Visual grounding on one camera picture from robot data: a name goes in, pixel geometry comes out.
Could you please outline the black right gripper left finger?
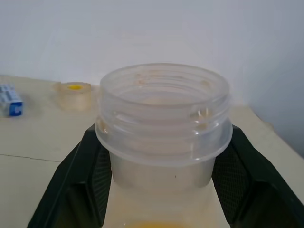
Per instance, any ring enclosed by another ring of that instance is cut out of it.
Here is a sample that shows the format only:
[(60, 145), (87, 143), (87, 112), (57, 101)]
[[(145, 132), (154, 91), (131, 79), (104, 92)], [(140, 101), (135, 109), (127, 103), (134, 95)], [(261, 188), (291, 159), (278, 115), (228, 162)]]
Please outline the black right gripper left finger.
[(111, 179), (109, 151), (92, 125), (57, 167), (28, 227), (102, 227)]

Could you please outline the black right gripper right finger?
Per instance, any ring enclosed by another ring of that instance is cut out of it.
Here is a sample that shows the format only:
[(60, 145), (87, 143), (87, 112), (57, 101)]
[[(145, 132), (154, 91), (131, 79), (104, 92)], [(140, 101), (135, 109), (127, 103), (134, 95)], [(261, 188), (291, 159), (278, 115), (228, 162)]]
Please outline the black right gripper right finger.
[(304, 206), (273, 164), (243, 131), (215, 160), (212, 180), (232, 228), (302, 228)]

